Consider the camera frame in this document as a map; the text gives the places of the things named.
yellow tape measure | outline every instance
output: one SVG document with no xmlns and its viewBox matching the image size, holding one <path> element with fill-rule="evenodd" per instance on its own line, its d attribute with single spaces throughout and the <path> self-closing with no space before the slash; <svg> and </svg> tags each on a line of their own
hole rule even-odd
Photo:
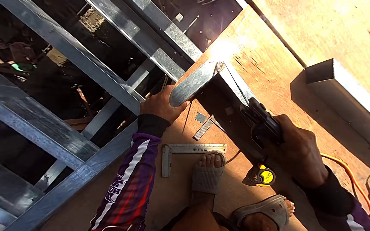
<svg viewBox="0 0 370 231">
<path fill-rule="evenodd" d="M 253 166 L 242 183 L 249 186 L 271 186 L 275 182 L 275 173 L 263 164 Z"/>
</svg>

right hand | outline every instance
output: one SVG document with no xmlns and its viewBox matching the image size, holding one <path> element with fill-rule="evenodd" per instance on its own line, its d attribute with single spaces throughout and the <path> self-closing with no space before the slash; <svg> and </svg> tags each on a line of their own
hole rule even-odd
<svg viewBox="0 0 370 231">
<path fill-rule="evenodd" d="M 275 145 L 269 140 L 261 139 L 271 158 L 306 188 L 316 188 L 324 184 L 328 171 L 316 145 L 315 134 L 295 126 L 287 115 L 277 115 L 274 118 L 280 124 L 285 142 Z"/>
<path fill-rule="evenodd" d="M 172 107 L 169 104 L 169 97 L 174 87 L 174 85 L 167 85 L 158 94 L 148 97 L 145 102 L 141 103 L 140 114 L 153 114 L 162 117 L 172 125 L 190 104 L 189 101 L 183 102 L 178 107 Z"/>
</svg>

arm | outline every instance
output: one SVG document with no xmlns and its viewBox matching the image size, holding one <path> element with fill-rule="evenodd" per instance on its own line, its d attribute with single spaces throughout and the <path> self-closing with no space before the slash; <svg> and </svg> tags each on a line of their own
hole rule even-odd
<svg viewBox="0 0 370 231">
<path fill-rule="evenodd" d="M 322 162 L 315 134 L 296 127 L 286 115 L 275 119 L 285 143 L 275 146 L 265 141 L 270 156 L 281 163 L 306 193 L 321 226 L 326 230 L 370 231 L 370 218 L 361 204 Z"/>
<path fill-rule="evenodd" d="M 155 158 L 162 134 L 189 102 L 169 104 L 173 86 L 167 86 L 141 104 L 138 131 L 114 182 L 91 220 L 92 231 L 137 231 L 145 228 L 145 214 L 155 179 Z"/>
</svg>

gray sandal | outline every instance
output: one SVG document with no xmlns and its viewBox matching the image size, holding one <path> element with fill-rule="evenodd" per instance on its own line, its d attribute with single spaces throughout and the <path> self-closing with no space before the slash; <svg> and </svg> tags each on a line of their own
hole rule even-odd
<svg viewBox="0 0 370 231">
<path fill-rule="evenodd" d="M 283 230 L 284 226 L 289 222 L 289 214 L 286 211 L 286 197 L 282 195 L 271 196 L 259 203 L 240 207 L 232 214 L 238 227 L 241 227 L 242 221 L 245 217 L 254 213 L 262 213 L 271 218 L 278 230 Z"/>
<path fill-rule="evenodd" d="M 205 192 L 214 195 L 218 194 L 218 186 L 221 182 L 222 174 L 225 169 L 226 159 L 223 153 L 217 150 L 205 153 L 205 156 L 212 153 L 221 157 L 221 167 L 207 168 L 195 166 L 192 174 L 193 191 Z"/>
</svg>

welding cable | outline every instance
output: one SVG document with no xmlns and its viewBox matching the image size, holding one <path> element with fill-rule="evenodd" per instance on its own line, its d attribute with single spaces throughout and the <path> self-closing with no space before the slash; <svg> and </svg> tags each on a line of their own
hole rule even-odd
<svg viewBox="0 0 370 231">
<path fill-rule="evenodd" d="M 352 183 L 357 187 L 357 189 L 359 190 L 359 192 L 362 194 L 363 198 L 365 199 L 365 201 L 367 203 L 367 206 L 369 207 L 369 212 L 370 212 L 370 200 L 367 197 L 367 195 L 365 194 L 365 192 L 362 190 L 362 188 L 360 187 L 360 185 L 358 184 L 358 182 L 356 181 L 355 176 L 352 173 L 351 169 L 348 167 L 348 165 L 345 162 L 343 162 L 342 160 L 340 160 L 340 159 L 338 159 L 336 157 L 327 155 L 325 153 L 320 153 L 320 154 L 321 154 L 322 157 L 325 157 L 325 158 L 328 158 L 330 160 L 335 161 L 336 163 L 338 163 L 339 165 L 341 165 L 345 169 L 345 171 L 350 176 Z"/>
</svg>

